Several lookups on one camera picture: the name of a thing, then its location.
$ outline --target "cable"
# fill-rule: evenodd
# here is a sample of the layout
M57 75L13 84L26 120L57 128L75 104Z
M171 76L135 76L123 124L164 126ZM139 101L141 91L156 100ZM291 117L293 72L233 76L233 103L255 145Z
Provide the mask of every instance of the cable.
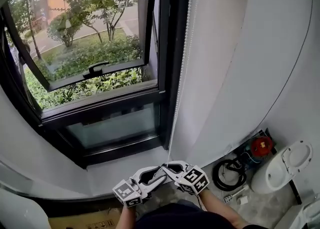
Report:
M222 182L223 182L223 183L225 182L225 169L226 169L226 166L223 165L223 172L222 172ZM223 199L223 201L225 201L224 191L221 190L221 193L222 193L222 199Z
M193 39L193 35L194 35L195 21L196 21L196 17L197 17L198 0L195 0L194 17L193 17L192 27L191 27L190 43L188 44L192 1L193 0L188 1L188 11L187 11L187 16L186 16L183 55L182 55L182 61L181 61L178 90L177 90L177 95L176 95L176 104L175 104L175 110L174 110L174 115L173 115L172 130L171 130L170 141L169 141L169 152L168 152L168 159L167 159L167 163L166 163L167 166L170 161L171 147L172 147L172 142L173 142L174 133L175 133L175 129L176 129L178 112L179 112L180 104L181 104L181 97L182 97L182 95L184 93L184 89L185 89L185 83L186 83L186 78L187 78L187 73L188 73L188 64L189 64L189 58L190 58L190 51L191 51L192 39Z
M247 153L246 151L244 151L243 153L241 153L241 155L243 155L243 154L247 154L247 155L249 156L249 158L251 159L251 161L253 161L254 163L257 163L257 164L260 163L260 162L255 161L254 159L252 159L251 156L250 156L250 154Z
M230 191L233 191L235 189L237 189L238 187L242 186L245 182L246 182L246 179L247 179L247 175L246 175L246 172L245 172L245 169L244 169L244 166L243 165L240 165L236 162L237 158L236 159L226 159L226 160L222 160L220 161L212 170L212 180L213 180L213 183L215 184L215 186L217 188L219 188L220 190L222 191L225 191L225 192L230 192ZM219 170L220 170L220 167L221 166L224 166L225 164L226 165L226 168L230 171L234 171L234 172L237 172L239 174L239 177L238 177L238 181L236 184L234 185L229 185L229 184L226 184L224 182L222 182L219 178Z

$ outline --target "window latch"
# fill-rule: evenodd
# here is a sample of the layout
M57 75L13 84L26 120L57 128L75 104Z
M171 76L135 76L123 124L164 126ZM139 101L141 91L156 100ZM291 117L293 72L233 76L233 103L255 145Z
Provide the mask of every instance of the window latch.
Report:
M103 66L103 65L108 65L108 64L109 64L108 61L104 61L104 62L94 63L94 64L90 65L88 67L89 72L85 72L83 74L83 78L90 79L92 77L101 76L102 75L102 68L100 67L99 69L96 69L96 70L95 70L95 68L99 67L99 66Z

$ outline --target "electrical outlet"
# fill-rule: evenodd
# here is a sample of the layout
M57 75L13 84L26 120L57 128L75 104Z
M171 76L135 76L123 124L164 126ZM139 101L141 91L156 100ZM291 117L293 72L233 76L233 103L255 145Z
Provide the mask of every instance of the electrical outlet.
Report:
M232 200L233 196L232 195L229 195L227 197L224 197L224 203L228 203Z

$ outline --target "black window frame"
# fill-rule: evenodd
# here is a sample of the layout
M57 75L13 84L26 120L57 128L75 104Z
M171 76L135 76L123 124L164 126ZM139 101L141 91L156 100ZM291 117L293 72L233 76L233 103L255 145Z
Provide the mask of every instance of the black window frame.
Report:
M5 22L2 16L0 17L2 29L0 84L12 104L31 127L81 168L160 146L168 149L183 56L188 1L159 1L159 26L157 28L156 46L158 55L157 86L150 86L107 99L102 98L102 96L90 96L76 103L66 103L52 110L39 111L39 109L35 109L34 105L30 104L20 74L15 72L17 67L13 62L8 43L4 40ZM152 25L154 24L153 7L152 13L149 15ZM107 146L84 149L80 142L63 128L82 122L82 120L98 118L102 112L112 114L123 109L150 103L157 104L159 109L159 118L157 118L159 129L153 134L146 133L121 139Z
M86 71L83 71L81 73L78 73L77 75L73 75L65 79L56 80L53 82L50 82L46 79L46 77L43 75L41 70L37 67L36 63L30 56L29 52L27 51L26 46L24 45L17 31L15 22L11 15L8 2L4 3L4 5L1 8L1 12L2 12L4 23L7 27L7 30L12 38L12 41L16 49L22 55L23 60L28 65L33 75L45 88L45 90L48 92L51 92L51 91L66 87L68 85L79 83L94 77L103 76L106 74L111 74L111 73L115 73L115 72L126 70L126 69L146 66L149 63L150 40L151 40L151 31L152 31L152 25L153 25L154 4L155 4L155 0L148 0L146 27L145 27L145 45L143 45L143 51L142 51L143 55L141 58L136 59L134 61L113 64L110 66L103 66L108 64L107 61L91 64Z

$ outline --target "cardboard box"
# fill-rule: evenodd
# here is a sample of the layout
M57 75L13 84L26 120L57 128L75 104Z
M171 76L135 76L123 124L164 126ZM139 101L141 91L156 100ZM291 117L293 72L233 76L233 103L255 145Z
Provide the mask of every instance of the cardboard box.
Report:
M93 213L49 218L51 229L115 229L121 212L117 208Z

